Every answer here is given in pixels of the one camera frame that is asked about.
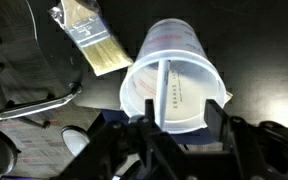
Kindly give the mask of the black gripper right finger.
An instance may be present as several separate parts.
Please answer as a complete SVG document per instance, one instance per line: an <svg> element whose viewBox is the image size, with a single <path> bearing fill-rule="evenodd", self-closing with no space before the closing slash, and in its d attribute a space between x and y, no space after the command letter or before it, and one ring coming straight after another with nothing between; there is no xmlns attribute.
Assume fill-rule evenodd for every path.
<svg viewBox="0 0 288 180"><path fill-rule="evenodd" d="M227 135L228 114L213 99L207 99L204 121L216 141L223 142Z"/></svg>

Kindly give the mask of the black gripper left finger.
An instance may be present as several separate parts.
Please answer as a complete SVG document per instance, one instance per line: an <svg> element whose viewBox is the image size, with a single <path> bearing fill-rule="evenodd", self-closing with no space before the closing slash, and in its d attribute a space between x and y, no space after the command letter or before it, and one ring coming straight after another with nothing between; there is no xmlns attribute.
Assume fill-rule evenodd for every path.
<svg viewBox="0 0 288 180"><path fill-rule="evenodd" d="M158 124L155 122L154 102L152 99L145 100L144 122L153 128L159 128Z"/></svg>

